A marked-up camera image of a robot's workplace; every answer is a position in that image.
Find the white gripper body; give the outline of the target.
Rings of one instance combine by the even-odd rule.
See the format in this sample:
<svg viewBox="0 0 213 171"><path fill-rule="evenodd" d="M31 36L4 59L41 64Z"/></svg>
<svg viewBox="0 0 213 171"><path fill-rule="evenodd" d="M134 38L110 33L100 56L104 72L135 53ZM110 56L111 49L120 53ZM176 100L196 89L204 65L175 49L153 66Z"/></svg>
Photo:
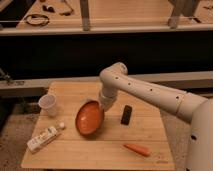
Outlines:
<svg viewBox="0 0 213 171"><path fill-rule="evenodd" d="M116 101L115 97L107 97L102 92L99 92L98 100L100 102L100 107L104 111L108 111Z"/></svg>

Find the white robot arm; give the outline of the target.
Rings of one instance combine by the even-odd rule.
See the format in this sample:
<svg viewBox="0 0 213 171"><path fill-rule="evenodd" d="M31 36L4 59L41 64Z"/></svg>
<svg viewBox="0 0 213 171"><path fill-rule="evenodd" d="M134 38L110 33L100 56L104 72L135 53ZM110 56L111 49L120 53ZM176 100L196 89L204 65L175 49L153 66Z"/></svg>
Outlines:
<svg viewBox="0 0 213 171"><path fill-rule="evenodd" d="M100 72L101 107L107 111L124 91L161 108L191 125L185 171L213 171L213 98L134 79L117 62Z"/></svg>

